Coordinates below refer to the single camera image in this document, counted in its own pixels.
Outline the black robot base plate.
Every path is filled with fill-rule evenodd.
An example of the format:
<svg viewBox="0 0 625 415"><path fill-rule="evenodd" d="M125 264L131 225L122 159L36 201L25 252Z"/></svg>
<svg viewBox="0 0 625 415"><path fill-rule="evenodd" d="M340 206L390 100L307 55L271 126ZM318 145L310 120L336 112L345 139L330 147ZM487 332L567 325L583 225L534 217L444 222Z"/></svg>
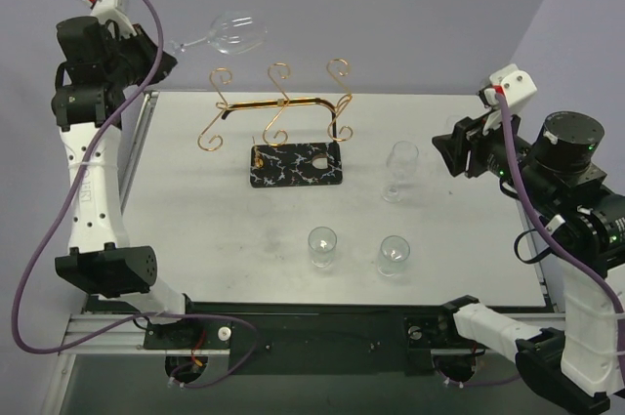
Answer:
<svg viewBox="0 0 625 415"><path fill-rule="evenodd" d="M172 324L150 320L151 351L229 352L242 375L470 375L486 349L460 337L440 306L194 303Z"/></svg>

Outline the clear wine glass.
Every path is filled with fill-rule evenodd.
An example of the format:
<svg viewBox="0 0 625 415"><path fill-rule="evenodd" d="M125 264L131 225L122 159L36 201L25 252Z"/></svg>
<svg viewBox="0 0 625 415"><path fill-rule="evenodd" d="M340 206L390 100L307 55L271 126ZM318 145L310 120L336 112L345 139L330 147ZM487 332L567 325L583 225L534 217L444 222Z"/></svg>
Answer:
<svg viewBox="0 0 625 415"><path fill-rule="evenodd" d="M174 56L201 47L212 47L221 54L234 56L261 46L267 37L265 22L247 12L224 12L210 24L207 33L187 42L171 41L168 52Z"/></svg>
<svg viewBox="0 0 625 415"><path fill-rule="evenodd" d="M382 189L382 197L389 203L401 200L401 187L416 173L419 158L418 147L409 141L394 144L386 161L391 179Z"/></svg>

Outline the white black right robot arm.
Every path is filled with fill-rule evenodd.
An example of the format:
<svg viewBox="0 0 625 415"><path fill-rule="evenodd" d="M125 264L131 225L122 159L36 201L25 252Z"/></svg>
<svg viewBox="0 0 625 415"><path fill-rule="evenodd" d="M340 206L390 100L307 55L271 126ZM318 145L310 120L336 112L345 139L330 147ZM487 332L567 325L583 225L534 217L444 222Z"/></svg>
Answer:
<svg viewBox="0 0 625 415"><path fill-rule="evenodd" d="M520 122L489 130L483 118L464 118L432 143L450 175L492 173L521 203L561 262L565 327L525 327L470 304L441 316L437 336L448 346L476 339L512 360L535 394L571 414L601 414L624 393L624 303L606 281L624 263L624 198L592 160L600 122L555 112L534 142L519 136Z"/></svg>

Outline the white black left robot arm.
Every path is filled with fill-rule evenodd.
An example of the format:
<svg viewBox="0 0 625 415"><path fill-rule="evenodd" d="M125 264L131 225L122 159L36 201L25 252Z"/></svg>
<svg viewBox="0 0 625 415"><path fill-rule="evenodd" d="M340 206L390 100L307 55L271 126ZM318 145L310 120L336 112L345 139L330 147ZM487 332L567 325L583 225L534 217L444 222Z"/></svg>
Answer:
<svg viewBox="0 0 625 415"><path fill-rule="evenodd" d="M65 61L52 107L76 192L68 252L55 259L56 273L89 295L125 302L152 323L167 324L168 339L190 348L201 325L184 314L185 295L159 278L154 250L131 245L123 225L117 165L122 124L106 124L128 87L160 82L177 61L159 54L139 25L124 31L112 19L62 21L57 38Z"/></svg>

